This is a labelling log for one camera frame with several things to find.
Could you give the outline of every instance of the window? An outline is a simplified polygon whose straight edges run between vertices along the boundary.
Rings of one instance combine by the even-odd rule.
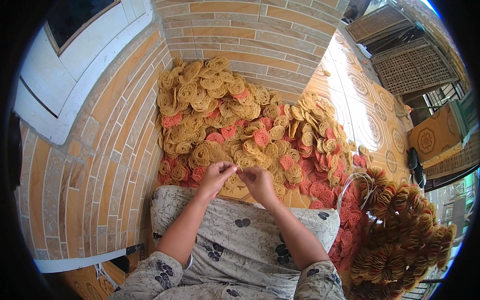
[[[50,43],[58,55],[92,21],[120,0],[61,0],[51,10],[45,25]]]

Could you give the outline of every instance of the patterned dress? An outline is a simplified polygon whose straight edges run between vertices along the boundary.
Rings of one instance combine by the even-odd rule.
[[[161,186],[152,199],[154,239],[180,215],[195,190]],[[328,252],[336,210],[291,208]],[[300,271],[273,217],[259,204],[213,199],[197,232],[192,265],[154,252],[108,299],[345,299],[330,261]]]

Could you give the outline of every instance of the sneaker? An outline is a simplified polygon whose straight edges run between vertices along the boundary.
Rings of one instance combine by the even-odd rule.
[[[418,186],[423,189],[425,186],[425,178],[423,176],[423,167],[420,163],[417,163],[417,166],[413,169],[415,172],[414,178]]]
[[[408,168],[410,170],[413,170],[417,167],[419,157],[417,155],[417,151],[415,150],[414,147],[411,147],[409,150],[407,150],[408,153]]]

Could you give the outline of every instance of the brick-pattern wall tile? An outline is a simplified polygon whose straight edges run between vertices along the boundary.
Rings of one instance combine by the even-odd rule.
[[[172,57],[208,59],[225,55],[232,62],[232,70],[253,74],[251,78],[267,75],[265,70],[274,67],[291,72],[290,82],[306,84],[304,76],[311,76],[311,69],[318,66],[346,8],[345,2],[167,0],[156,6],[170,37]],[[277,77],[270,73],[268,82],[286,84],[284,74],[279,74]]]
[[[156,76],[172,57],[227,56],[248,81],[296,102],[347,0],[157,1],[144,30],[98,79],[62,147],[22,130],[16,194],[37,259],[98,255],[145,239],[163,151],[153,129]]]

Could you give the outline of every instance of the woven bamboo screen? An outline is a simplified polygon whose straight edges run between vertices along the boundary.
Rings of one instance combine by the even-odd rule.
[[[355,20],[345,29],[355,40],[362,43],[373,36],[396,30],[400,26],[410,25],[411,20],[401,11],[390,5],[384,5],[379,9]]]
[[[398,54],[398,53],[403,52],[403,51],[414,49],[416,47],[425,46],[425,45],[430,45],[430,42],[427,41],[424,37],[417,38],[416,40],[410,41],[406,44],[403,44],[403,45],[391,48],[389,50],[380,52],[380,53],[372,56],[371,60],[372,60],[372,63],[375,63],[375,62],[377,62],[379,60],[382,60],[386,57]]]
[[[394,95],[404,95],[457,80],[443,54],[430,43],[404,51],[398,51],[397,48],[389,51],[396,53],[376,59],[373,66],[384,88]]]
[[[424,170],[427,179],[439,178],[473,167],[480,162],[480,133],[475,131],[465,147],[449,158]]]

